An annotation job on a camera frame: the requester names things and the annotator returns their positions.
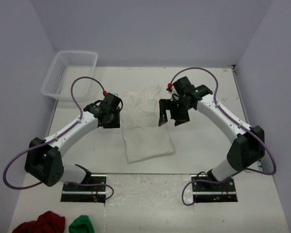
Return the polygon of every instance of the cable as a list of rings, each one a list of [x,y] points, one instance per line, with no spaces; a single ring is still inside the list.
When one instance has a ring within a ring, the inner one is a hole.
[[[96,79],[94,79],[94,78],[91,78],[91,77],[86,77],[86,76],[79,77],[79,78],[77,78],[77,79],[72,83],[71,88],[70,88],[71,97],[72,97],[73,102],[76,104],[77,108],[78,108],[79,111],[80,111],[80,117],[79,117],[79,119],[82,119],[82,117],[83,117],[83,110],[81,109],[80,105],[78,104],[78,102],[76,101],[76,99],[75,99],[75,97],[74,97],[74,95],[73,95],[73,87],[74,87],[75,83],[76,83],[78,80],[80,80],[80,79],[91,79],[91,80],[97,82],[97,83],[101,86],[103,92],[105,92],[105,89],[103,88],[102,84],[101,84],[98,80],[96,80]],[[67,132],[69,132],[69,131],[70,131],[73,127],[75,127],[77,124],[78,124],[77,121],[74,122],[74,123],[73,123],[69,128],[67,128],[65,131],[63,131],[61,134],[59,134],[59,135],[57,136],[57,139],[60,138],[60,137],[62,137],[63,135],[65,135]],[[42,184],[42,182],[38,182],[38,183],[35,183],[35,184],[32,184],[32,185],[28,185],[28,186],[25,186],[25,187],[17,187],[17,186],[11,185],[11,184],[7,181],[7,179],[6,179],[6,174],[7,174],[7,172],[8,172],[8,169],[9,169],[10,166],[12,165],[12,163],[13,163],[16,159],[18,159],[20,156],[22,156],[23,154],[25,154],[25,153],[27,153],[27,152],[30,152],[30,151],[36,150],[36,149],[38,149],[38,148],[44,147],[44,146],[46,146],[46,145],[48,145],[48,144],[54,142],[55,140],[56,140],[56,138],[54,138],[54,139],[52,139],[52,140],[50,140],[50,141],[48,141],[48,142],[42,143],[42,144],[40,144],[40,145],[37,145],[37,146],[34,146],[34,147],[30,147],[30,148],[28,148],[28,149],[26,149],[26,150],[24,150],[24,151],[18,153],[14,158],[12,158],[12,159],[10,160],[10,162],[6,165],[6,167],[5,167],[4,170],[3,170],[3,176],[2,176],[2,179],[3,179],[4,184],[5,184],[6,186],[8,186],[9,188],[11,188],[11,189],[16,189],[16,190],[23,190],[23,189],[33,188],[33,187],[36,187],[36,186]]]
[[[224,188],[222,187],[222,192],[221,192],[220,197],[223,195],[223,193],[224,193]]]
[[[178,97],[178,98],[179,98],[180,96],[178,96],[176,93],[174,93],[174,94],[171,95],[171,98],[172,98],[174,101],[177,101],[176,98],[175,98],[175,96]]]
[[[96,104],[98,104],[98,103],[100,103],[100,102],[102,102],[102,100],[96,100],[96,101],[93,103],[93,105],[96,105]]]
[[[108,185],[106,183],[72,183],[72,182],[69,182],[69,184],[73,184],[73,185],[76,185],[76,186],[82,186],[82,187],[92,187],[92,186],[105,186],[105,187],[108,187],[108,188],[110,188],[112,190],[112,193],[111,193],[110,196],[105,198],[105,200],[110,199],[114,194],[114,189],[110,185]]]
[[[225,190],[226,190],[227,198],[231,198],[231,195],[228,193],[228,187],[227,187],[227,185],[225,185]]]
[[[207,175],[206,172],[201,171],[201,172],[199,172],[199,173],[196,175],[196,177],[199,177],[199,176],[200,176],[201,174],[203,174],[203,173],[204,173],[205,175]]]
[[[92,192],[92,196],[93,196],[94,201],[96,201],[96,196],[93,194],[93,186],[91,186],[91,192]]]
[[[215,81],[215,84],[216,84],[216,87],[215,87],[215,91],[213,93],[213,101],[216,105],[216,107],[230,120],[232,121],[233,123],[235,123],[238,127],[240,127],[241,129],[245,130],[247,133],[249,133],[252,137],[254,137],[263,147],[264,149],[267,151],[271,161],[272,161],[272,164],[273,164],[273,171],[272,172],[264,172],[264,171],[259,171],[259,170],[255,170],[255,169],[251,169],[251,168],[246,168],[245,170],[249,170],[249,171],[253,171],[253,172],[257,172],[257,173],[260,173],[260,174],[263,174],[263,175],[274,175],[277,171],[277,167],[276,167],[276,163],[275,163],[275,159],[273,157],[273,154],[271,153],[271,151],[269,150],[268,146],[258,137],[256,136],[253,132],[251,132],[250,130],[246,129],[243,125],[239,124],[236,120],[234,120],[226,111],[224,111],[223,108],[221,108],[221,106],[218,104],[218,101],[217,101],[217,92],[218,92],[218,89],[219,89],[219,82],[217,80],[217,78],[215,77],[215,75],[213,73],[211,73],[209,70],[207,69],[204,69],[204,68],[200,68],[200,67],[190,67],[190,68],[186,68],[186,69],[183,69],[181,71],[179,71],[177,74],[175,74],[175,76],[172,78],[171,82],[168,84],[168,88],[172,87],[172,82],[174,81],[174,79],[179,75],[181,74],[182,72],[185,72],[187,70],[190,70],[190,69],[199,69],[199,70],[203,70],[207,73],[209,73],[214,81]],[[181,195],[181,198],[182,198],[182,202],[183,204],[187,205],[187,206],[190,206],[190,205],[193,205],[195,203],[195,201],[193,201],[192,203],[190,204],[187,204],[184,202],[184,199],[183,199],[183,195],[184,195],[184,191],[185,189],[192,183],[195,183],[195,182],[204,182],[204,183],[213,183],[213,184],[221,184],[221,183],[224,183],[225,181],[227,181],[228,179],[230,179],[230,177],[226,178],[225,180],[223,181],[219,181],[219,182],[215,182],[215,181],[207,181],[207,180],[193,180],[193,181],[190,181],[188,182],[183,190],[182,190],[182,195]]]
[[[121,108],[120,108],[119,112],[121,112],[122,109],[123,109],[123,101],[122,101],[122,99],[120,99],[120,102],[121,102]]]
[[[236,176],[236,175],[239,174],[239,173],[240,173],[240,171],[234,173],[233,175],[231,175],[231,177],[227,177],[225,180],[222,180],[222,181],[192,180],[192,181],[188,182],[188,183],[184,186],[184,188],[183,188],[183,190],[182,190],[182,194],[181,194],[181,200],[182,200],[182,203],[183,203],[184,205],[186,205],[186,206],[191,206],[191,205],[194,205],[194,204],[195,204],[195,201],[193,201],[193,202],[191,202],[191,203],[189,203],[189,204],[188,204],[188,203],[185,203],[185,201],[184,201],[184,192],[185,192],[186,188],[187,188],[190,184],[195,183],[195,182],[196,182],[196,183],[197,183],[197,182],[202,182],[202,183],[221,184],[221,183],[224,183],[224,182],[228,181],[230,178]]]

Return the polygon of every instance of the folded cloth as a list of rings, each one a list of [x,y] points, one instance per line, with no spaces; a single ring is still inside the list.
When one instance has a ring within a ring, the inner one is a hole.
[[[81,215],[69,226],[70,233],[95,233],[91,220],[87,215]]]
[[[168,155],[174,152],[167,124],[158,126],[160,86],[121,95],[120,114],[127,163]]]
[[[63,233],[65,217],[47,211],[38,217],[37,221],[24,222],[16,227],[12,233]]]

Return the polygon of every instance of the red cloth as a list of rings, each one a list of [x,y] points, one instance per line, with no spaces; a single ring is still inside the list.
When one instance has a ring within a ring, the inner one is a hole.
[[[65,217],[47,211],[40,215],[37,221],[20,224],[12,233],[63,233],[64,229]]]

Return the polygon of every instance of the white table surface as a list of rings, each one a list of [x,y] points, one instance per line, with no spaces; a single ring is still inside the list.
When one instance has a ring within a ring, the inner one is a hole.
[[[165,89],[173,74],[179,70],[180,68],[98,67],[94,77],[103,82],[107,91],[120,93],[128,89],[142,90],[154,84]],[[219,100],[244,120],[231,70],[210,70],[219,79]],[[214,89],[214,81],[202,72],[188,71],[185,75],[195,86],[205,84]],[[98,91],[101,98],[101,91],[96,85],[92,85],[91,101],[81,103],[82,106],[97,100],[95,91]],[[168,94],[162,92],[162,98],[166,97]],[[58,102],[50,133],[59,130],[77,114],[72,103]],[[121,147],[123,139],[119,139],[120,130],[101,129],[89,133],[70,149],[64,162],[78,161],[91,171],[114,173],[108,174],[107,183],[114,187],[115,195],[106,205],[67,203],[60,202],[61,183],[51,188],[40,185],[23,190],[20,192],[9,232],[22,222],[36,220],[48,210],[66,217],[66,232],[79,215],[89,216],[96,233],[289,232],[275,183],[269,176],[251,172],[236,176],[234,181],[238,202],[199,203],[191,207],[182,204],[182,188],[191,178],[186,173],[208,171],[226,156],[229,148],[225,136],[207,118],[194,111],[190,111],[190,118],[191,122],[183,127],[174,128],[171,121],[168,125],[175,154],[132,165],[126,164],[125,151],[115,150],[112,146],[106,146],[106,142],[103,143],[103,139],[108,139],[108,143],[111,141],[113,145]],[[182,141],[182,136],[186,139],[189,137],[189,146],[181,147],[182,143],[188,141]],[[36,179],[27,174],[24,185],[34,182]],[[187,189],[185,199],[192,201],[191,187]]]

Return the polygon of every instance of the green cloth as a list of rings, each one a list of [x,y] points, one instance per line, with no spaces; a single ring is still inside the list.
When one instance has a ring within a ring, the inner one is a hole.
[[[81,215],[69,226],[70,233],[95,233],[91,220],[87,215]]]

